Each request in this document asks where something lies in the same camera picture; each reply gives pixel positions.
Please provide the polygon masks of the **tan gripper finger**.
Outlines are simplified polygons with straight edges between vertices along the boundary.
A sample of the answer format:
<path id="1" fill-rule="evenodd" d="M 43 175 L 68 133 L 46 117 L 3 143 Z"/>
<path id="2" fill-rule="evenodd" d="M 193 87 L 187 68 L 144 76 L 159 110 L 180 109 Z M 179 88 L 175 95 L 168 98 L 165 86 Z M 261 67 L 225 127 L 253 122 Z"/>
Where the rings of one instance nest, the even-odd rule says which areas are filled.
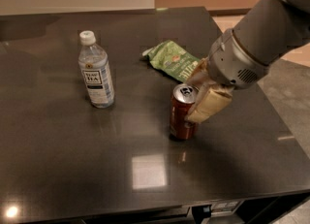
<path id="1" fill-rule="evenodd" d="M 220 84 L 206 85 L 200 89 L 194 105 L 188 110 L 185 119 L 193 123 L 202 123 L 220 112 L 233 99 L 233 88 Z"/>
<path id="2" fill-rule="evenodd" d="M 213 80 L 211 79 L 208 70 L 207 70 L 207 58 L 203 58 L 194 69 L 192 74 L 188 79 L 186 79 L 186 83 L 193 85 L 195 87 L 201 87 L 204 84 L 211 85 Z"/>

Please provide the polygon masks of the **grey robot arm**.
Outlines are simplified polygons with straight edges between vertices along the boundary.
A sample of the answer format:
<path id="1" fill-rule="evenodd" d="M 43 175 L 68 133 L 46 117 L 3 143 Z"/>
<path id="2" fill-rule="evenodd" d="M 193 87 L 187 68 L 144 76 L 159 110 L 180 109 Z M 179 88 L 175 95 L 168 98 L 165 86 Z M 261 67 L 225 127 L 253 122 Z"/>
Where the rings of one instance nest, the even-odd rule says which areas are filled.
<path id="1" fill-rule="evenodd" d="M 211 46 L 187 83 L 198 89 L 186 119 L 202 123 L 225 108 L 233 91 L 268 74 L 271 64 L 310 41 L 310 0 L 260 0 Z"/>

